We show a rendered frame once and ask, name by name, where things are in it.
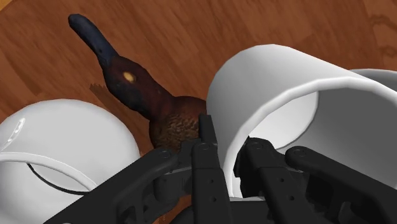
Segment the brown duck figure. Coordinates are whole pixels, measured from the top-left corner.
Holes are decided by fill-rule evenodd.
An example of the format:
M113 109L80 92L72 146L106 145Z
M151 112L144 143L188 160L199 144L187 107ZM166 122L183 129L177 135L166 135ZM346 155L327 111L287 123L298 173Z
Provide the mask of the brown duck figure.
M108 91L149 121L154 148L179 151L182 142L198 138L199 115L207 113L205 100L172 95L142 65L121 56L87 17L73 13L67 21L97 57Z

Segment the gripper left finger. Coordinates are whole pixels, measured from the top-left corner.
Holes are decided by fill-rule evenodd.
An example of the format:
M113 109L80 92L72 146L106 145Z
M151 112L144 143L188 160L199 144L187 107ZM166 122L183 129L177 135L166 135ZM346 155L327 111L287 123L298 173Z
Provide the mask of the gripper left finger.
M199 137L179 153L151 150L44 224L152 224L191 195L192 218L179 224L232 223L232 210L216 134L199 116Z

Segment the white round bowl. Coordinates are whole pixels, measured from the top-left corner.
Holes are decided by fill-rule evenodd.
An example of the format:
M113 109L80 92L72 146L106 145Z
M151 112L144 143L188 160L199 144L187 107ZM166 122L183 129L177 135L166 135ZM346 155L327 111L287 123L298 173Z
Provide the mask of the white round bowl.
M139 157L129 129L101 107L26 106L0 123L0 224L44 224Z

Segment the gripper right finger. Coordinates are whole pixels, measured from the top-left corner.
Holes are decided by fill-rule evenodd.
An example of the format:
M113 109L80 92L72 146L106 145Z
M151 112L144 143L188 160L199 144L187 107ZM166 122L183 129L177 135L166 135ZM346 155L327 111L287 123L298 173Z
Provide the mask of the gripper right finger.
M397 224L397 190L310 148L246 139L233 167L266 224Z

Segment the white cup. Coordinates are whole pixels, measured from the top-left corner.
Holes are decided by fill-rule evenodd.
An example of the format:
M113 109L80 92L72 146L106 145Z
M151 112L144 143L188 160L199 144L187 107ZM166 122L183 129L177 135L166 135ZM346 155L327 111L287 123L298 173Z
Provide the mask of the white cup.
M242 195L233 167L248 137L279 153L308 147L397 189L397 71L348 70L258 45L222 65L206 104L231 197Z

